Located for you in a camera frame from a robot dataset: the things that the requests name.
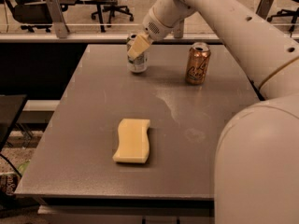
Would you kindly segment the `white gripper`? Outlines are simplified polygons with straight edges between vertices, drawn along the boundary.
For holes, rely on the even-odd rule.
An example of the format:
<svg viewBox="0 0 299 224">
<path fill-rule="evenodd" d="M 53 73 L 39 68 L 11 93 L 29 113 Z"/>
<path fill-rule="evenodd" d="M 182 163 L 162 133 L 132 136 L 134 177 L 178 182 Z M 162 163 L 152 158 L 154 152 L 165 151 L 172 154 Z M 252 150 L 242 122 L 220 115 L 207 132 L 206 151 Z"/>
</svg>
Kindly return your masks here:
<svg viewBox="0 0 299 224">
<path fill-rule="evenodd" d="M 164 39 L 173 29 L 172 17 L 166 9 L 151 8 L 143 20 L 144 32 L 138 34 L 133 45 L 127 51 L 134 60 L 146 51 L 153 41 Z"/>
</svg>

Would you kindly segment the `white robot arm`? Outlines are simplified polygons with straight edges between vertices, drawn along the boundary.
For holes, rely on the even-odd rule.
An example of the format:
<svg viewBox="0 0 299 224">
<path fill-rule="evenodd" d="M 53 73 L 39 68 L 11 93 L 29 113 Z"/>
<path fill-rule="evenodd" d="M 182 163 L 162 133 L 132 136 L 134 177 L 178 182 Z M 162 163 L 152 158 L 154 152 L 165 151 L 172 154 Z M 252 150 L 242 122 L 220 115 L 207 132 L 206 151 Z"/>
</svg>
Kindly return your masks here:
<svg viewBox="0 0 299 224">
<path fill-rule="evenodd" d="M 157 0 L 128 54 L 199 13 L 263 100 L 221 132 L 215 224 L 299 224 L 299 43 L 235 0 Z"/>
</svg>

